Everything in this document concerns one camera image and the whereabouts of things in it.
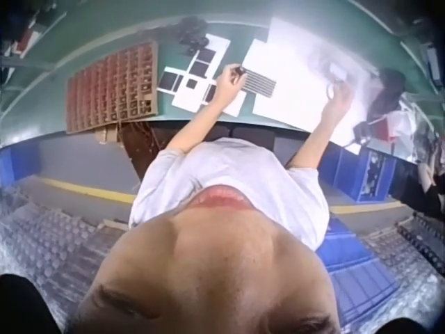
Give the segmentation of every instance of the mouth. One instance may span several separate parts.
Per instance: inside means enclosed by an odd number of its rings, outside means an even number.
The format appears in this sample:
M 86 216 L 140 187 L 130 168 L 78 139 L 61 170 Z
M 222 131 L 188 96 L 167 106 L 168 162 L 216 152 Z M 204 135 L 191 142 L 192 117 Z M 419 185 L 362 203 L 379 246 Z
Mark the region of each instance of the mouth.
M 190 207 L 230 207 L 232 209 L 255 209 L 249 199 L 232 186 L 210 186 L 199 192 L 186 205 Z

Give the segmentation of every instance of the forearm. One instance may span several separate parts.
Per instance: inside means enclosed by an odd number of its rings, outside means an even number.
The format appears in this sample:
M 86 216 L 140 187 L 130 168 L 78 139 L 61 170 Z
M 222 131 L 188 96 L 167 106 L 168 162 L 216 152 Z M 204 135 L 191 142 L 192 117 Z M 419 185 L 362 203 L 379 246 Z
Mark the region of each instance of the forearm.
M 287 167 L 291 168 L 317 168 L 321 157 L 334 133 L 335 126 L 320 122 L 309 135 L 300 150 L 293 156 Z
M 431 157 L 430 157 L 430 163 L 428 164 L 428 167 L 430 168 L 430 172 L 433 174 L 434 173 L 434 169 L 436 164 L 436 160 L 437 160 L 437 151 L 435 150 Z
M 198 111 L 195 117 L 172 138 L 167 148 L 179 149 L 184 153 L 190 152 L 204 140 L 219 119 L 222 109 L 219 104 L 211 102 Z

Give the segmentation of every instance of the gray floor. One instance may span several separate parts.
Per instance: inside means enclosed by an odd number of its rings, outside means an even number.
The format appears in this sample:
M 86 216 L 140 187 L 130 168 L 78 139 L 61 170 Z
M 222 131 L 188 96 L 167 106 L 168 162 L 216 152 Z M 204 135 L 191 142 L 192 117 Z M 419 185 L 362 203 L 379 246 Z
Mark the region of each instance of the gray floor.
M 52 209 L 59 208 L 94 225 L 103 219 L 127 222 L 130 215 L 131 205 L 54 188 L 36 177 L 20 181 L 19 187 L 33 202 Z
M 285 164 L 303 141 L 277 137 L 274 151 Z M 139 180 L 124 149 L 116 143 L 99 144 L 93 133 L 67 136 L 57 134 L 39 142 L 42 171 L 40 176 L 94 188 L 136 193 Z M 67 213 L 97 222 L 103 218 L 127 221 L 130 205 L 55 189 L 34 177 L 20 186 L 36 202 L 58 207 Z M 329 205 L 354 205 L 342 192 L 321 182 Z M 385 228 L 409 216 L 407 207 L 364 214 L 341 215 L 339 218 L 353 231 L 363 234 Z
M 124 148 L 99 144 L 92 132 L 44 137 L 39 151 L 40 176 L 123 193 L 138 190 L 139 179 Z
M 42 183 L 36 177 L 22 180 L 19 186 L 36 203 L 50 208 L 60 208 L 93 224 L 100 223 L 104 218 L 126 222 L 130 215 L 131 205 L 57 189 Z M 362 214 L 341 214 L 338 217 L 353 232 L 368 234 L 392 226 L 411 214 L 412 210 L 409 207 L 400 207 Z

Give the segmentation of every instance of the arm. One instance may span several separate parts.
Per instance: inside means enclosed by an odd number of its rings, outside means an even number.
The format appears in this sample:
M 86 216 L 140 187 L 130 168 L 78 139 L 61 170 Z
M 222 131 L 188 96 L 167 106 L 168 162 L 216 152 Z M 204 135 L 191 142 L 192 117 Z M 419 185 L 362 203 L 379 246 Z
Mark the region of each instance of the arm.
M 434 179 L 432 178 L 430 167 L 427 164 L 417 165 L 419 172 L 419 181 L 422 186 L 423 192 L 426 193 L 428 189 L 434 185 Z
M 435 171 L 435 166 L 436 166 L 437 149 L 438 148 L 435 148 L 435 151 L 431 155 L 430 164 L 428 166 L 428 174 L 430 176 L 432 185 L 434 185 L 434 186 L 436 185 L 436 183 L 434 182 L 434 171 Z
M 223 112 L 221 105 L 210 102 L 199 111 L 185 127 L 172 138 L 167 148 L 179 149 L 184 153 L 190 152 L 197 144 L 204 140 L 210 129 L 215 125 Z
M 293 156 L 287 168 L 316 169 L 318 167 L 335 127 L 348 112 L 352 99 L 353 93 L 346 83 L 334 85 L 334 97 L 323 109 L 320 124 Z
M 199 111 L 185 127 L 179 130 L 169 142 L 167 148 L 178 149 L 188 153 L 204 140 L 204 137 L 215 125 L 223 110 L 235 100 L 236 95 L 244 86 L 245 74 L 238 81 L 234 82 L 235 74 L 233 69 L 238 66 L 238 64 L 232 64 L 224 68 L 218 78 L 212 101 L 208 106 Z
M 320 122 L 287 167 L 317 169 L 333 133 L 334 127 Z

